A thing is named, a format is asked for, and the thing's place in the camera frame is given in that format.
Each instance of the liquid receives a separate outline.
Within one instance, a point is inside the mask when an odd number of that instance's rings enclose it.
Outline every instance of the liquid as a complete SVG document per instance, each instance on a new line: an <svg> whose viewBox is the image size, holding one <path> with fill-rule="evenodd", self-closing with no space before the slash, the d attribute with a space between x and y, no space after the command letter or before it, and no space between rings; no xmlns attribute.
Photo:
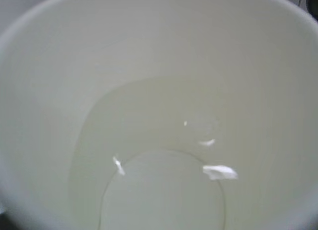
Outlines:
<svg viewBox="0 0 318 230"><path fill-rule="evenodd" d="M74 154L76 221L92 230L224 229L222 186L202 167L219 161L229 101L209 77L158 77L106 94Z"/></svg>

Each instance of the water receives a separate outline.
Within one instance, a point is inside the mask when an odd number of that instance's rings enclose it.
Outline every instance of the water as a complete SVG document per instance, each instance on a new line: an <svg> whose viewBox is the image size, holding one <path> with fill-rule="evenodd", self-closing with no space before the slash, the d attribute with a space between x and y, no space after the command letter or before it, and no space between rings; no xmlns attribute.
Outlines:
<svg viewBox="0 0 318 230"><path fill-rule="evenodd" d="M224 192L206 167L220 164L232 108L210 80L157 77L100 99L82 128L69 176L70 204L81 226L224 228Z"/></svg>

